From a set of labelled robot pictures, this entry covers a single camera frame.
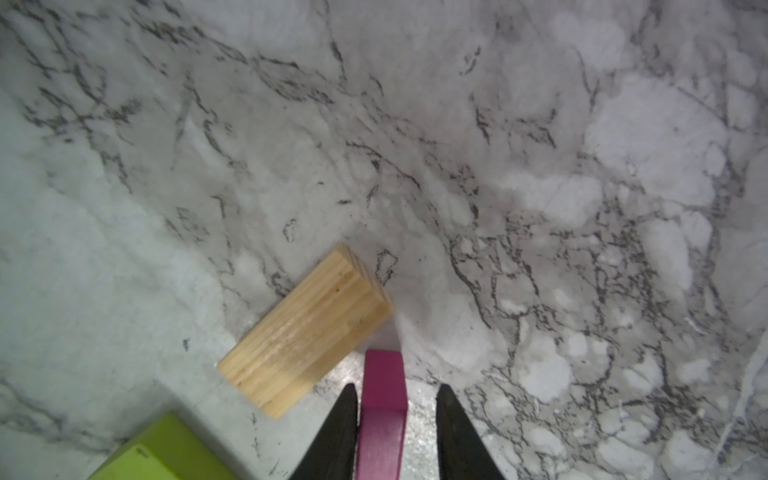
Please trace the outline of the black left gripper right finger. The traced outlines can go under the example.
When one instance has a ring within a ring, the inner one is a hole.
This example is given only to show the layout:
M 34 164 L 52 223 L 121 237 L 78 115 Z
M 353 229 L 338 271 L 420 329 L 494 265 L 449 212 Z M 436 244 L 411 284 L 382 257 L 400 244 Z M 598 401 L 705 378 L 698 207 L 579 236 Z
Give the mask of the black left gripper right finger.
M 448 384 L 436 396 L 436 431 L 441 480 L 504 479 Z

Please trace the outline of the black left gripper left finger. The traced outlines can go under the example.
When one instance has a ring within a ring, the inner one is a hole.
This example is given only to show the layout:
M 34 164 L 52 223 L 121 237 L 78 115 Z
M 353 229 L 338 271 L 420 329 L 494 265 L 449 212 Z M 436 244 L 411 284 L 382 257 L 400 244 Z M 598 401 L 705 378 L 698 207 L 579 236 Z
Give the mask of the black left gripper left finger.
M 357 415 L 357 391 L 349 383 L 289 479 L 350 480 L 356 455 Z

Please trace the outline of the magenta wood block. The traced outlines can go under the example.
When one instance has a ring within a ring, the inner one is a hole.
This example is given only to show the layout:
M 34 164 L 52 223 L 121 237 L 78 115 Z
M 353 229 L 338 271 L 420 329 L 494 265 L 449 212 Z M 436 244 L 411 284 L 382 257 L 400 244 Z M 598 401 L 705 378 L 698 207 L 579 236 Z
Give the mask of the magenta wood block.
M 402 354 L 369 350 L 365 355 L 355 477 L 400 477 L 408 398 Z

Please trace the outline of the long natural wood block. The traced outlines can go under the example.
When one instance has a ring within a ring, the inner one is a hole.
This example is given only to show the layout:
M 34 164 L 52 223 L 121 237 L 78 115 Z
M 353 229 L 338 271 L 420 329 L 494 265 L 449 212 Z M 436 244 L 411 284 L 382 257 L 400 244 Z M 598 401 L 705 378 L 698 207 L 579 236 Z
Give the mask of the long natural wood block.
M 391 295 L 339 243 L 217 368 L 266 415 L 280 418 L 393 313 Z

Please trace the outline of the green wood block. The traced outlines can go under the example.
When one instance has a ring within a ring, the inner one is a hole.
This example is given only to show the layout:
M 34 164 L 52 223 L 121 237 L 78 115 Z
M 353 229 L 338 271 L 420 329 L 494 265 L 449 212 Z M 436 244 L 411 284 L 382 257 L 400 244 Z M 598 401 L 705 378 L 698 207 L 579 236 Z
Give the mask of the green wood block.
M 115 451 L 89 479 L 237 479 L 174 413 Z

